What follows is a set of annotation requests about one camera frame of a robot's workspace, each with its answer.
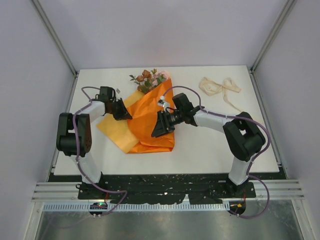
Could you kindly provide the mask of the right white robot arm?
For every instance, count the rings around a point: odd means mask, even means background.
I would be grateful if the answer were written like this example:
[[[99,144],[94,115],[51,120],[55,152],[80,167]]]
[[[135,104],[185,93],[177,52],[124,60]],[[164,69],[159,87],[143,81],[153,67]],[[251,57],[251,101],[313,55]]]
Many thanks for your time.
[[[231,197],[238,197],[244,192],[252,160],[266,143],[257,124],[247,112],[227,116],[211,112],[201,105],[193,106],[184,93],[175,95],[172,100],[175,108],[170,107],[164,96],[161,96],[157,102],[162,110],[157,112],[151,137],[159,138],[168,135],[174,132],[176,125],[181,123],[223,133],[233,154],[226,191]]]

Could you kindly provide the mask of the fake flower bouquet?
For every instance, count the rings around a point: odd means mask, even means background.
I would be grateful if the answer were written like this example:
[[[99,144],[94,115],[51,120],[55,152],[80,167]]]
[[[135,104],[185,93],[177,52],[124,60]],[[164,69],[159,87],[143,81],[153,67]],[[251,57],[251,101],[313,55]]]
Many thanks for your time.
[[[143,72],[138,75],[129,75],[130,81],[137,84],[136,90],[147,94],[163,82],[171,79],[171,74],[165,70],[157,70],[156,68],[152,70],[144,69]]]

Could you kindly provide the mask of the orange wrapping paper sheet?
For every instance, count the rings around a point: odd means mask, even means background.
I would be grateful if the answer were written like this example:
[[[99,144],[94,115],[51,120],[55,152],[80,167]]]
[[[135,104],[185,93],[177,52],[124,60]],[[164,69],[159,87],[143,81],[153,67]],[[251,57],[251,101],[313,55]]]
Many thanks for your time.
[[[125,154],[171,152],[175,146],[175,134],[151,137],[157,123],[157,112],[162,108],[158,100],[172,87],[169,78],[147,94],[135,91],[124,104],[132,119],[115,120],[106,115],[96,127]]]

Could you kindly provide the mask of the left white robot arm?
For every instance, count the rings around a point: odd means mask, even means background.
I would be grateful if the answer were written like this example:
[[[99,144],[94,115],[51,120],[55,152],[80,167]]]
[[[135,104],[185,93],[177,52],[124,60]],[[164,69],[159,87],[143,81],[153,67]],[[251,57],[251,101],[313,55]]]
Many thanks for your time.
[[[58,118],[56,148],[72,159],[80,171],[82,182],[91,184],[89,193],[102,199],[107,187],[101,183],[102,173],[90,153],[92,147],[91,124],[104,115],[112,115],[116,121],[131,120],[118,91],[109,86],[81,88],[88,103],[75,113],[63,112]]]

